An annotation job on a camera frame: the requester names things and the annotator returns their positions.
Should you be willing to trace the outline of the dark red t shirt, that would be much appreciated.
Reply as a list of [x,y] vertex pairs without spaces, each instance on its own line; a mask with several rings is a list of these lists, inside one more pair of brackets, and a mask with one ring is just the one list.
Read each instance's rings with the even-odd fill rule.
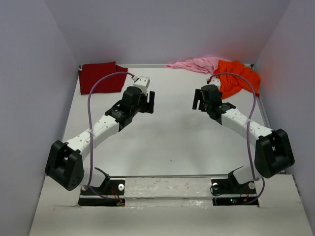
[[[117,72],[128,72],[128,69],[117,65],[115,61],[82,65],[82,69],[78,71],[81,95],[88,95],[97,81]],[[121,92],[125,80],[126,74],[112,75],[100,82],[93,90],[93,93]]]

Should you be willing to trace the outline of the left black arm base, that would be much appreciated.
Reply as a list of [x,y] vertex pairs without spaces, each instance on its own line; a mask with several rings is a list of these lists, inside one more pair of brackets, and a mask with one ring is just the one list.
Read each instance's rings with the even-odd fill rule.
[[111,178],[106,172],[95,168],[97,174],[105,177],[100,187],[89,187],[81,190],[78,205],[82,207],[124,207],[126,179],[123,177]]

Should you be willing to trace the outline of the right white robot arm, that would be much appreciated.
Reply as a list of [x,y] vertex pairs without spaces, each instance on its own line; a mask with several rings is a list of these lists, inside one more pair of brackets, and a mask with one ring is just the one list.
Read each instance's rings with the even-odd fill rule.
[[215,85],[206,85],[195,90],[192,108],[206,112],[220,125],[229,128],[246,139],[247,146],[254,146],[249,155],[249,164],[228,174],[227,189],[237,193],[245,183],[260,178],[271,178],[295,163],[288,134],[262,126],[242,114],[231,103],[222,101],[222,93]]

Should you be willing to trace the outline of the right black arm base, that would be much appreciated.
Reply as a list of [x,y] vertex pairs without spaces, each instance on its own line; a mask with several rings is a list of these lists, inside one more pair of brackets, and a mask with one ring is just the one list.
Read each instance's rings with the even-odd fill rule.
[[214,206],[259,206],[249,166],[232,170],[226,177],[211,179],[209,191],[213,196]]

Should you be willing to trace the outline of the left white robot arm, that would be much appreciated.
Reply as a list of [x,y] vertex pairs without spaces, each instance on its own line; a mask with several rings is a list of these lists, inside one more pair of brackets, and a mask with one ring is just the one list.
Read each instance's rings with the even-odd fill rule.
[[155,92],[144,94],[140,88],[129,86],[121,100],[89,128],[76,137],[55,141],[50,149],[45,174],[68,191],[77,187],[91,188],[98,194],[108,191],[110,176],[94,166],[85,168],[83,161],[93,150],[128,126],[138,113],[154,111]]

